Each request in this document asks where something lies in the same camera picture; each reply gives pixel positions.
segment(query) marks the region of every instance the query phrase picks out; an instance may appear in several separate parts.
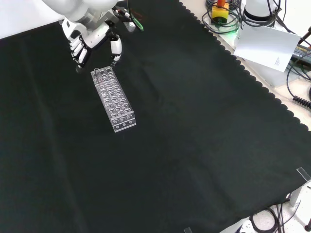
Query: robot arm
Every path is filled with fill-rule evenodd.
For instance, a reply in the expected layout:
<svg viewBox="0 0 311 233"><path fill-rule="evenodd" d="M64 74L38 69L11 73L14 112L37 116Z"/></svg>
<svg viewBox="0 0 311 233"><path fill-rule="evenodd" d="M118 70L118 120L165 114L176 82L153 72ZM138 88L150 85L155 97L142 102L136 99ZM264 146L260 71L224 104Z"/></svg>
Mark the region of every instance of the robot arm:
<svg viewBox="0 0 311 233"><path fill-rule="evenodd" d="M43 0L49 7L66 18L62 23L63 31L69 40L71 56L77 63L77 69L85 66L92 50L110 40L112 62L114 66L121 57L120 36L112 31L119 18L127 18L128 28L135 25L130 22L126 10L116 9L118 0Z"/></svg>

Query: table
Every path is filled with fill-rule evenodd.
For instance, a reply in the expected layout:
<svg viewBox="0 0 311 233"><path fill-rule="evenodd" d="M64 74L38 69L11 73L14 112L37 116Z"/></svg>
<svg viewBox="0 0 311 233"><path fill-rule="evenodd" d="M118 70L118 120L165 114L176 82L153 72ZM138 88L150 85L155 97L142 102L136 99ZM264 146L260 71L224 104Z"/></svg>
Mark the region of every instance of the table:
<svg viewBox="0 0 311 233"><path fill-rule="evenodd" d="M205 0L181 0L183 5L189 9L194 15L202 22L202 15L206 12L206 8L203 7L205 4ZM310 1L305 1L305 4L310 5ZM288 28L291 28L294 32L297 34L303 36L310 26L310 21L307 19L307 9L301 11L297 11L298 6L294 1L288 1L287 5L287 14L286 18L284 20L285 24L288 26ZM296 17L296 14L302 15L302 23L297 24L296 21L292 20ZM234 46L234 34L230 35L218 35L213 33L215 37L221 42L221 45L223 45L227 50L229 50L232 54L234 52L235 46ZM280 86L278 88L271 87L265 79L260 76L258 73L255 72L256 64L251 64L243 60L242 58L237 58L241 61L242 65L245 66L245 69L247 69L251 75L255 76L257 81L262 83L262 86L269 89L269 92L273 93L276 98L280 99L283 104L285 104L288 107L288 110L292 111L294 113L294 116L299 118L302 124L305 124L308 126L309 131L311 130L311 112L309 109L301 107L297 105L295 102L292 101L292 96L289 94L287 87ZM309 88L310 83L306 80L300 78L295 81L290 82L290 87L293 93L296 95L309 100ZM307 185L302 186L301 188L297 189L293 192L291 205L297 206L299 201L302 199L302 196L300 194L305 193L305 189L307 188ZM222 233L231 233L235 232L237 228L244 222L244 220L239 221L235 225L231 226L230 228L224 230Z"/></svg>
<svg viewBox="0 0 311 233"><path fill-rule="evenodd" d="M204 9L204 7L202 6L202 9Z"/></svg>

